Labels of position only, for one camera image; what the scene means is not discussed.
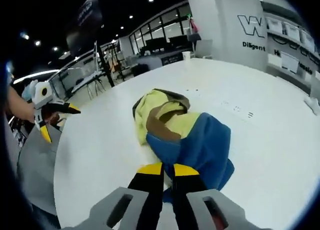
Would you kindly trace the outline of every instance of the black ceiling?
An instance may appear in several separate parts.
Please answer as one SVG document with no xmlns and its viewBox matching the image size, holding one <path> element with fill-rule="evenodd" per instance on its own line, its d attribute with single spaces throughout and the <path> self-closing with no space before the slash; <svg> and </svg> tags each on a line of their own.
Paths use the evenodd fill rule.
<svg viewBox="0 0 320 230">
<path fill-rule="evenodd" d="M 65 27 L 76 15 L 86 0 L 9 0 L 7 39 L 7 59 L 14 66 L 16 78 L 38 71 L 39 68 L 57 68 L 61 66 L 58 58 L 68 50 Z M 104 17 L 101 41 L 109 42 L 131 33 L 143 22 L 155 14 L 184 0 L 99 0 Z M 30 39 L 20 37 L 26 32 Z"/>
</svg>

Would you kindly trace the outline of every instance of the white cup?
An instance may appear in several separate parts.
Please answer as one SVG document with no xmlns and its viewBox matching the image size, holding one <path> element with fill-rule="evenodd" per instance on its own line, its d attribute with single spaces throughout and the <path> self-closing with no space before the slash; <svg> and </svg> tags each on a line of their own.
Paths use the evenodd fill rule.
<svg viewBox="0 0 320 230">
<path fill-rule="evenodd" d="M 185 61 L 190 60 L 190 54 L 191 54 L 190 51 L 183 51 L 183 52 L 182 52 L 183 60 L 185 60 Z"/>
</svg>

